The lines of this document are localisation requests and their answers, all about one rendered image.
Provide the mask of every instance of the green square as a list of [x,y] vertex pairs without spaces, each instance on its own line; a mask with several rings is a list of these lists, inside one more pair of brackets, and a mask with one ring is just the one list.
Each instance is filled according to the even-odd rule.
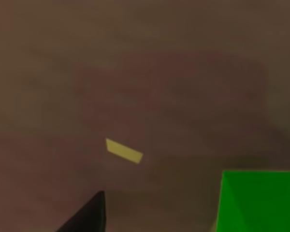
[[290,172],[224,171],[216,232],[290,232]]

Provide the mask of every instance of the brown background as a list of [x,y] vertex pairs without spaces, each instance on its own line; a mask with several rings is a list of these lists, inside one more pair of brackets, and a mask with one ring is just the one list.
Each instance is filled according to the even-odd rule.
[[290,0],[0,0],[0,232],[101,188],[110,231],[206,232],[224,168],[290,169]]

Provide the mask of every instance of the black object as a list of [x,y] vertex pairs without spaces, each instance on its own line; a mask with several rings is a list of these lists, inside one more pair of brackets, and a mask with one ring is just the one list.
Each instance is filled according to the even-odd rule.
[[105,232],[105,193],[98,192],[57,232]]

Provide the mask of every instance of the green box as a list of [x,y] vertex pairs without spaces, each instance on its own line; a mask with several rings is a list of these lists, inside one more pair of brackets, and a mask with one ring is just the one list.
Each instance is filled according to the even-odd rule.
[[216,232],[290,232],[290,172],[224,171]]

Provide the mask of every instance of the bright green object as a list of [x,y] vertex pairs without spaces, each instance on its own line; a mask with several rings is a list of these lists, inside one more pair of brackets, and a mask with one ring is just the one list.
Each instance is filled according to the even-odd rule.
[[224,171],[216,232],[290,232],[290,172]]

